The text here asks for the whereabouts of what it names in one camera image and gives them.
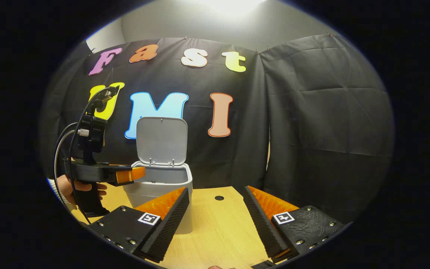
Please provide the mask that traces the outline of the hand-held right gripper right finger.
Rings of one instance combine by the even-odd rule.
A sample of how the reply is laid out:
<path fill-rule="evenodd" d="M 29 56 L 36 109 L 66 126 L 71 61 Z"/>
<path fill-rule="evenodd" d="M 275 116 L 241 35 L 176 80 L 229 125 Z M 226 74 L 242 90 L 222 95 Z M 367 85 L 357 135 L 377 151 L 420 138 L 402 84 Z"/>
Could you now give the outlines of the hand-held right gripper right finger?
<path fill-rule="evenodd" d="M 297 207 L 252 186 L 243 188 L 243 201 L 274 263 L 312 252 L 344 228 L 313 205 Z"/>

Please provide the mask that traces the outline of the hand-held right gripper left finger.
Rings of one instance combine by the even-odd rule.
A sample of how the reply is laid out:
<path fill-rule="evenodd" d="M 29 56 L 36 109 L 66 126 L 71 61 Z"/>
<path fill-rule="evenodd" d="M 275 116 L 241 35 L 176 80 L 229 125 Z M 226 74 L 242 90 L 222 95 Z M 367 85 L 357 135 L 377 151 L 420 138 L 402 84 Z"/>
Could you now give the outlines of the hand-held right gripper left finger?
<path fill-rule="evenodd" d="M 120 206 L 88 229 L 130 255 L 159 263 L 186 214 L 189 197 L 189 189 L 181 187 L 136 208 Z"/>

